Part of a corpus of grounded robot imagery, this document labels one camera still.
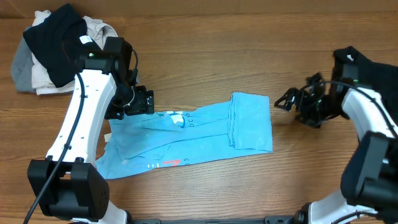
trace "gray cloth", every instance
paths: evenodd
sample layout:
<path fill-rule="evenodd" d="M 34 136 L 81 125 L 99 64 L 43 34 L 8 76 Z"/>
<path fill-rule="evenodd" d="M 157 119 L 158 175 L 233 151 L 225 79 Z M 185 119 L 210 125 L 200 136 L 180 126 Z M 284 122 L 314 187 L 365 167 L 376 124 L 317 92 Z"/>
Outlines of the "gray cloth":
<path fill-rule="evenodd" d="M 19 92 L 36 93 L 32 88 L 32 52 L 22 37 L 11 65 L 11 76 Z"/>

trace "beige cloth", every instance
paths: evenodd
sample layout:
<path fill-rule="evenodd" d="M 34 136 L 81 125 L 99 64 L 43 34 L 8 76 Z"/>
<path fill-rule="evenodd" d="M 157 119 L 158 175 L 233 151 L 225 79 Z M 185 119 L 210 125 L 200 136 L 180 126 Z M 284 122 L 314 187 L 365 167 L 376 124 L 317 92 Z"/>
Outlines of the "beige cloth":
<path fill-rule="evenodd" d="M 46 10 L 43 12 L 35 12 L 35 20 L 32 26 L 41 24 L 45 18 L 51 15 L 51 12 Z M 87 23 L 87 35 L 91 37 L 101 49 L 104 48 L 107 37 L 117 37 L 116 31 L 101 19 L 92 19 L 88 16 L 83 17 Z M 32 53 L 33 67 L 32 67 L 32 88 L 36 89 L 36 94 L 52 94 L 52 93 L 66 93 L 73 91 L 75 81 L 72 81 L 61 88 L 55 87 L 51 82 L 47 69 L 36 59 Z"/>

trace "pile of clothes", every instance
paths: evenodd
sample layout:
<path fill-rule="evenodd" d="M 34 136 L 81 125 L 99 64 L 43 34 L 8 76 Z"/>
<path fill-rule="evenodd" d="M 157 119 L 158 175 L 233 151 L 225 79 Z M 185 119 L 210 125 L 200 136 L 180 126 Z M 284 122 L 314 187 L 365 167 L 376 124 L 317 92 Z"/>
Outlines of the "pile of clothes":
<path fill-rule="evenodd" d="M 82 36 L 91 40 L 83 44 Z M 80 17 L 69 4 L 54 13 L 36 11 L 12 62 L 17 91 L 38 95 L 73 91 L 75 71 L 70 62 L 85 48 L 101 50 L 107 37 L 117 36 L 111 26 L 100 19 Z"/>

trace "wooden table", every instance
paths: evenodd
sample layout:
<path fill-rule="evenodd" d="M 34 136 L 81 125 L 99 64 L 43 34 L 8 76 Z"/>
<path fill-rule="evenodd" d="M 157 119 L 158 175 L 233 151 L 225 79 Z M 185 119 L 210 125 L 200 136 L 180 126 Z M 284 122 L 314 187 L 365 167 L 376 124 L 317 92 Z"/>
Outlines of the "wooden table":
<path fill-rule="evenodd" d="M 234 91 L 271 99 L 274 153 L 110 180 L 111 200 L 135 218 L 290 215 L 326 197 L 339 188 L 356 149 L 352 122 L 336 118 L 321 129 L 308 128 L 273 102 L 317 71 L 329 79 L 338 48 L 353 45 L 373 61 L 398 65 L 396 13 L 103 19 L 138 51 L 139 78 L 155 91 L 158 111 L 194 110 L 228 101 Z M 0 20 L 0 223 L 22 223 L 34 201 L 29 161 L 44 158 L 70 101 L 70 95 L 15 91 L 10 66 L 31 23 Z M 109 132 L 105 121 L 98 156 Z M 53 220 L 37 209 L 31 223 L 62 223 Z"/>

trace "wood grain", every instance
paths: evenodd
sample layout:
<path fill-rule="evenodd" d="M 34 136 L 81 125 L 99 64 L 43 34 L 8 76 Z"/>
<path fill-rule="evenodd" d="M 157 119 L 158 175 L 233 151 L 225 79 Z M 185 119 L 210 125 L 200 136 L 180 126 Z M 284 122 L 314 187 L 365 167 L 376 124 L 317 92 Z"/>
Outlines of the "wood grain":
<path fill-rule="evenodd" d="M 0 17 L 34 18 L 36 10 L 55 11 L 66 3 L 81 16 L 176 16 L 255 13 L 396 12 L 396 0 L 1 0 L 13 11 Z"/>
<path fill-rule="evenodd" d="M 268 95 L 273 103 L 317 71 L 327 79 L 332 51 L 349 45 L 373 61 L 397 65 L 398 59 L 396 13 L 104 20 L 138 51 L 139 78 L 155 91 L 158 111 L 194 110 L 228 101 L 234 91 Z M 22 223 L 34 200 L 27 166 L 44 158 L 70 101 L 69 95 L 14 89 L 9 68 L 31 22 L 0 20 L 0 29 L 7 31 L 0 32 L 0 223 Z M 336 118 L 311 129 L 295 122 L 294 114 L 270 106 L 274 153 L 110 180 L 111 200 L 134 218 L 259 218 L 293 214 L 336 190 L 358 143 L 352 122 Z M 98 156 L 108 132 L 105 125 Z M 54 220 L 38 209 L 32 218 Z"/>

